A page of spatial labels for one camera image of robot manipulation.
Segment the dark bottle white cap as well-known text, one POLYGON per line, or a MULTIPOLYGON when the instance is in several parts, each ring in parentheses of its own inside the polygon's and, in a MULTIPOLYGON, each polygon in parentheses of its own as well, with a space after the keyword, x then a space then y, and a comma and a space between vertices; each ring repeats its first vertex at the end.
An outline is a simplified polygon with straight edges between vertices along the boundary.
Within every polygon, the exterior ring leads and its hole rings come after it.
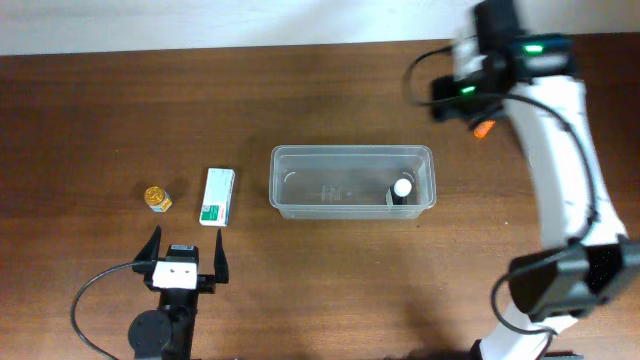
POLYGON ((392 184, 385 196, 388 206, 406 205, 413 185, 408 179, 401 178, 392 184))

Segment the small gold-lidded balm jar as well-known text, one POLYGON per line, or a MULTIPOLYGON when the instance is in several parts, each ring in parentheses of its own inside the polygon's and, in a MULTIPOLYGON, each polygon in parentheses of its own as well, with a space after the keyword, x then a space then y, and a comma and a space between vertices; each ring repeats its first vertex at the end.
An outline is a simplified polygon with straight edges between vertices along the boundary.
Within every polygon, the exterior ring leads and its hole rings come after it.
POLYGON ((164 213, 172 205, 172 200, 165 189, 159 186, 151 186, 145 190, 145 203, 154 212, 164 213))

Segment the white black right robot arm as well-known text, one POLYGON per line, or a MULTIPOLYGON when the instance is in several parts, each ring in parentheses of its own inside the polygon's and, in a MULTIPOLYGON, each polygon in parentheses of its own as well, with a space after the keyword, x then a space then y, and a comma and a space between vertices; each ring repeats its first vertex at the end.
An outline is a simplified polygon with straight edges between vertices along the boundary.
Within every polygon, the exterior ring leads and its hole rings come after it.
POLYGON ((639 246, 608 196, 569 38, 530 34, 511 0, 486 0, 450 52, 454 71, 433 83, 433 115, 472 129, 510 120, 529 164, 542 242, 499 279, 510 304, 470 355, 541 359, 555 336, 638 277, 639 246))

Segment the white green medicine box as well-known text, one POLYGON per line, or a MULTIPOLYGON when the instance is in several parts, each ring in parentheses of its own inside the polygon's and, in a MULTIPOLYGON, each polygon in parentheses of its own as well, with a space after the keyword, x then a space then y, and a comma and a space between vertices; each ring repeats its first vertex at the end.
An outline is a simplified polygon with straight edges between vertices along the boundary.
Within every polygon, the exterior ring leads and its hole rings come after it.
POLYGON ((201 225, 226 227, 229 224, 234 181, 232 169, 208 169, 199 215, 201 225))

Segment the orange vitamin tube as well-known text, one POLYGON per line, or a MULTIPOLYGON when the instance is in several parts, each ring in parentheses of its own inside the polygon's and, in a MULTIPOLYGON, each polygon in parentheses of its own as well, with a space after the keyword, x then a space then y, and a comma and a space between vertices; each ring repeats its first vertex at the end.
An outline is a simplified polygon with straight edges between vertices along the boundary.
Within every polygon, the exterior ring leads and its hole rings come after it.
POLYGON ((495 120, 486 120, 480 122, 473 128, 473 135, 478 139, 485 138, 491 129, 494 127, 496 121, 495 120))

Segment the clear plastic container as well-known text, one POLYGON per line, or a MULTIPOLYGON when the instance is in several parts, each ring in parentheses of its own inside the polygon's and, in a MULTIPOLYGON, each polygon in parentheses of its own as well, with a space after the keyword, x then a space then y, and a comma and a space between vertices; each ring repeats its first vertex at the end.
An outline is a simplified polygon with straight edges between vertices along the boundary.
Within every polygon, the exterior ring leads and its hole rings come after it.
POLYGON ((286 219, 415 219, 436 204, 431 150, 423 145, 281 145, 271 154, 269 200, 286 219), (406 205, 385 196, 408 179, 406 205))

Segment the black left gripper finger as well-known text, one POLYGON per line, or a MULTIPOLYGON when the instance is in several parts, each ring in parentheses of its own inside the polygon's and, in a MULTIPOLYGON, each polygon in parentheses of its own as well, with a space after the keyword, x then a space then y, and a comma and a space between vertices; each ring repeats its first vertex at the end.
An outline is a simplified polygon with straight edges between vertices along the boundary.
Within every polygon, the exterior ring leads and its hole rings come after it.
POLYGON ((229 283, 229 265, 223 247, 222 230, 218 229, 216 234, 214 253, 214 277, 216 284, 229 283))
POLYGON ((134 258, 132 270, 135 273, 152 273, 158 261, 162 229, 156 226, 149 241, 142 247, 134 258))

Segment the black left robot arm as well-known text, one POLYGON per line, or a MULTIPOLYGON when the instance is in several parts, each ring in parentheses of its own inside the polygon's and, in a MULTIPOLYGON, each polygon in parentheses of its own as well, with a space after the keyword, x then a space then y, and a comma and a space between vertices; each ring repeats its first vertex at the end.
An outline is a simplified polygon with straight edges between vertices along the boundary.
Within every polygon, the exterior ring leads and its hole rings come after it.
POLYGON ((128 330, 136 359, 189 359, 193 343, 198 298, 213 294, 218 284, 229 282, 229 266, 221 233, 216 234, 214 272, 198 272, 199 249, 172 245, 159 256, 162 230, 156 228, 134 258, 133 271, 159 294, 158 306, 139 314, 128 330))

